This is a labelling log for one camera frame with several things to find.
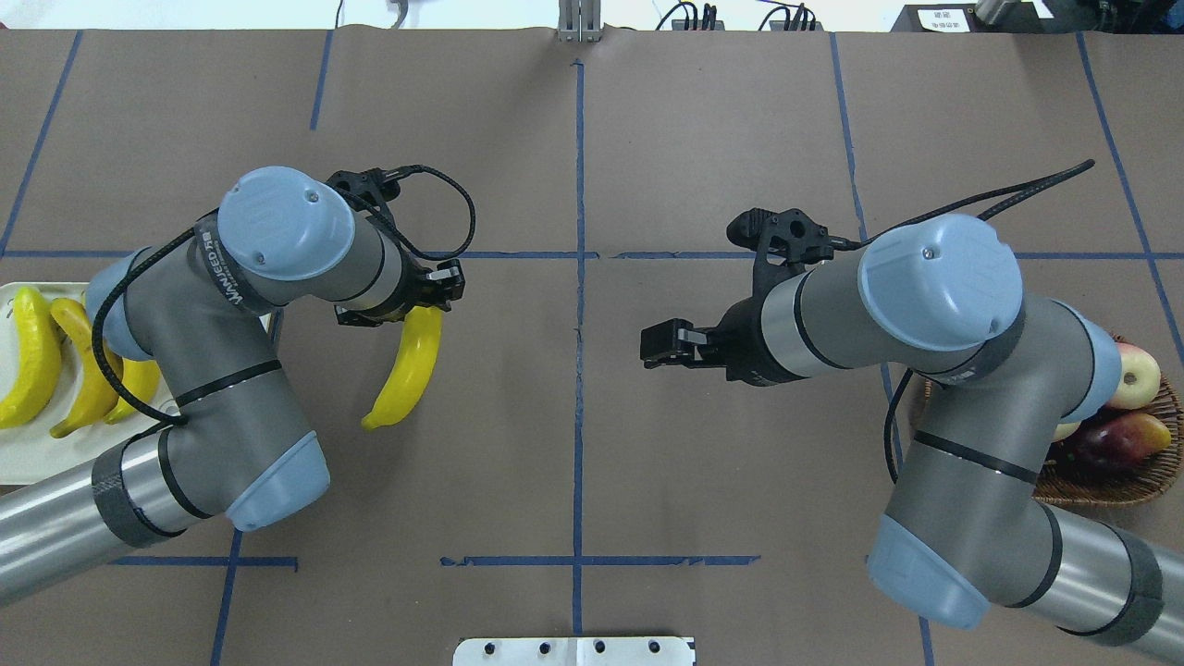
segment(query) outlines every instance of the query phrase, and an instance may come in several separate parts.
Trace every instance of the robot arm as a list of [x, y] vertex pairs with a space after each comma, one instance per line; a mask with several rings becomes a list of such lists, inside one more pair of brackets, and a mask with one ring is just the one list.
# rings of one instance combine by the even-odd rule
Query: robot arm
[[403, 175], [339, 172], [330, 186], [265, 167], [172, 243], [175, 251], [144, 249], [95, 277], [96, 335], [126, 358], [156, 359], [181, 416], [0, 498], [0, 603], [198, 520], [225, 512], [237, 529], [257, 530], [324, 493], [316, 433], [257, 318], [314, 295], [342, 324], [378, 326], [459, 299], [458, 262], [419, 265], [401, 236], [355, 220], [347, 204], [388, 216], [385, 200]]
[[[648, 367], [722, 366], [772, 385], [897, 361], [939, 386], [880, 520], [876, 587], [958, 628], [996, 603], [1184, 662], [1184, 559], [1031, 499], [1056, 424], [1094, 414], [1118, 385], [1105, 331], [1025, 294], [1010, 248], [970, 216], [863, 245], [830, 239], [800, 211], [749, 211], [728, 236], [758, 252], [753, 296], [713, 328], [645, 329]], [[836, 246], [852, 251], [805, 269]], [[774, 254], [786, 262], [771, 264]]]

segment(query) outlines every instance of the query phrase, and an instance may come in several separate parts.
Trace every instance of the white wall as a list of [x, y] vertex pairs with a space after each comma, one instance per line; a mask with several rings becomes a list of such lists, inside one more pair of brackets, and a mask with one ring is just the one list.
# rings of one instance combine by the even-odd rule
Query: white wall
[[[757, 0], [713, 4], [728, 30], [755, 30], [772, 8]], [[902, 5], [807, 0], [831, 31], [887, 31]], [[654, 30], [671, 6], [673, 0], [601, 0], [601, 18], [610, 25]], [[336, 7], [337, 0], [0, 0], [0, 23], [11, 28], [327, 28], [333, 27]], [[1037, 8], [1044, 9], [1038, 2]], [[390, 27], [398, 17], [388, 0], [345, 0], [342, 25]], [[404, 27], [554, 27], [558, 21], [556, 0], [410, 0]]]

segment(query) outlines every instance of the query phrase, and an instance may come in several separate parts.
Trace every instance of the yellow banana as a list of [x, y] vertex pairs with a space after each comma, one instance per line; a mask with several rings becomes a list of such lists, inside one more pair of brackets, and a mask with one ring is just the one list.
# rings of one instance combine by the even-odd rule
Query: yellow banana
[[21, 287], [12, 313], [20, 342], [20, 370], [17, 383], [0, 402], [0, 428], [28, 423], [40, 414], [62, 374], [62, 347], [45, 297], [32, 287]]
[[[128, 360], [123, 359], [123, 385], [131, 391], [131, 395], [143, 402], [152, 401], [160, 385], [160, 366], [154, 360]], [[104, 423], [118, 423], [136, 412], [136, 408], [128, 404], [128, 401], [120, 398], [115, 409], [103, 417]]]
[[386, 378], [386, 384], [374, 399], [371, 412], [362, 418], [362, 428], [374, 430], [394, 425], [406, 418], [419, 403], [436, 367], [440, 351], [440, 329], [444, 313], [438, 308], [414, 307], [403, 324], [399, 356]]
[[[78, 396], [70, 406], [70, 414], [57, 425], [50, 428], [50, 436], [60, 438], [103, 418], [103, 415], [115, 408], [120, 396], [107, 383], [98, 370], [98, 364], [95, 363], [95, 354], [90, 346], [90, 320], [86, 319], [86, 310], [83, 309], [82, 303], [73, 299], [53, 299], [53, 302], [50, 303], [50, 315], [66, 332], [75, 347], [78, 348], [78, 356], [82, 357], [82, 388], [78, 390]], [[120, 357], [112, 354], [107, 345], [103, 346], [103, 352], [107, 354], [107, 361], [111, 364], [111, 369], [118, 373]]]

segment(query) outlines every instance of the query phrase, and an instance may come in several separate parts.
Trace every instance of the white tray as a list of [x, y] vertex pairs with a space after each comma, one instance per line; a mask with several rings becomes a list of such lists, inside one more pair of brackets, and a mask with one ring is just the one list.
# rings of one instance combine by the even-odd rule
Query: white tray
[[[12, 319], [12, 301], [20, 287], [36, 287], [45, 300], [58, 297], [79, 300], [86, 282], [12, 282], [0, 287], [0, 399], [12, 389], [20, 365], [20, 342]], [[260, 318], [266, 328], [270, 315]], [[17, 428], [0, 429], [0, 486], [24, 486], [47, 479], [59, 472], [91, 460], [112, 446], [155, 423], [134, 414], [108, 425], [99, 421], [81, 428], [66, 437], [50, 437], [50, 428], [66, 417], [70, 405], [82, 385], [82, 364], [78, 351], [62, 335], [62, 377], [50, 404], [36, 418]], [[161, 380], [156, 395], [148, 404], [161, 411], [175, 412], [168, 386]]]
[[452, 666], [695, 666], [695, 639], [676, 636], [469, 639]]

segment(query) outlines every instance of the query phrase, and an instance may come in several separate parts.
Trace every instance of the apple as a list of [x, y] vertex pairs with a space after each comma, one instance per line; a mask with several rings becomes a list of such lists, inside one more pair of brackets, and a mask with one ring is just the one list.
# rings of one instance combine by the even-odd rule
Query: apple
[[1159, 364], [1156, 358], [1130, 342], [1118, 342], [1122, 359], [1122, 377], [1106, 406], [1139, 409], [1159, 393]]
[[1106, 423], [1087, 422], [1061, 444], [1061, 456], [1082, 472], [1128, 472], [1166, 449], [1172, 434], [1150, 414], [1126, 412]]
[[1074, 421], [1073, 423], [1057, 423], [1056, 430], [1053, 430], [1053, 441], [1060, 442], [1061, 440], [1076, 433], [1077, 428], [1081, 428], [1080, 421]]

